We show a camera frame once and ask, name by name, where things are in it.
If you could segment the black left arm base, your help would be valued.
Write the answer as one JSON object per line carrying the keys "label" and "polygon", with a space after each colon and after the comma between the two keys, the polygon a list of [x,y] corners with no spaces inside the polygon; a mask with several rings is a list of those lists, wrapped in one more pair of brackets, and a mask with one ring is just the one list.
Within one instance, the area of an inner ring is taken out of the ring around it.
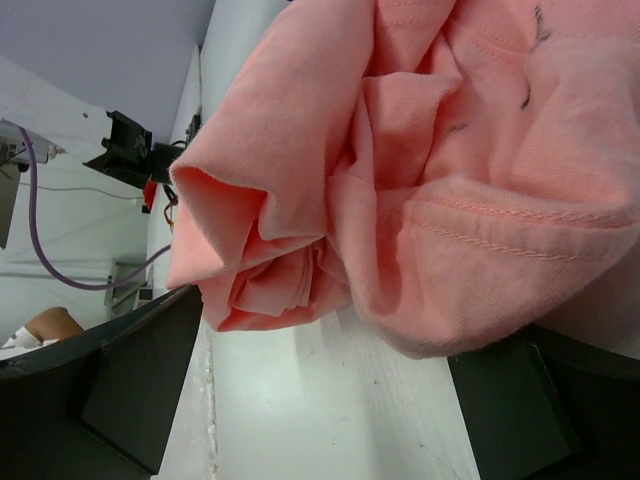
{"label": "black left arm base", "polygon": [[149,154],[151,170],[142,189],[142,212],[151,213],[155,203],[156,192],[161,187],[167,199],[166,205],[162,209],[163,218],[170,231],[174,229],[173,210],[178,206],[179,200],[172,187],[169,168],[195,138],[201,125],[202,114],[201,109],[198,108],[187,124],[184,139],[175,140],[169,144],[154,143]]}

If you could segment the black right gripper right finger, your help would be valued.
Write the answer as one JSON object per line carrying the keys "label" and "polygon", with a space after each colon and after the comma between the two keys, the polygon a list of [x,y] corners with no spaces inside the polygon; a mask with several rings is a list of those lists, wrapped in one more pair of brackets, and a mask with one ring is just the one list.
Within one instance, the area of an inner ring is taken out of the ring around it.
{"label": "black right gripper right finger", "polygon": [[638,360],[533,325],[448,365],[481,478],[638,478]]}

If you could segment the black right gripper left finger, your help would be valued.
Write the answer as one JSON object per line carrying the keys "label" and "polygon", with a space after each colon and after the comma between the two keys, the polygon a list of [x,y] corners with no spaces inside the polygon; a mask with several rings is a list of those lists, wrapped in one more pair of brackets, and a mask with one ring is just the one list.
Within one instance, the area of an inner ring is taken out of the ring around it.
{"label": "black right gripper left finger", "polygon": [[194,286],[1,363],[4,479],[158,474],[199,328]]}

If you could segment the person's bare hand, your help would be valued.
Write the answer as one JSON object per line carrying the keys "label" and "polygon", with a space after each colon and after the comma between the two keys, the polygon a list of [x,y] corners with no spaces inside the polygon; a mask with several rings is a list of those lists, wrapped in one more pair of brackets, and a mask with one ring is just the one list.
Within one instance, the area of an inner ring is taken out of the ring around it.
{"label": "person's bare hand", "polygon": [[20,327],[2,345],[1,349],[44,347],[83,332],[84,329],[66,308],[53,307],[37,314]]}

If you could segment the pink t shirt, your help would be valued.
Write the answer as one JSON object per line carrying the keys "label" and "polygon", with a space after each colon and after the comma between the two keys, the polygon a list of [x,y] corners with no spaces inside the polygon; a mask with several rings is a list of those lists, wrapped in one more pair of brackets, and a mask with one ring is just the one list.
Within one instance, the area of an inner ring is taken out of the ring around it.
{"label": "pink t shirt", "polygon": [[414,358],[639,353],[635,1],[296,1],[170,174],[217,331],[349,304]]}

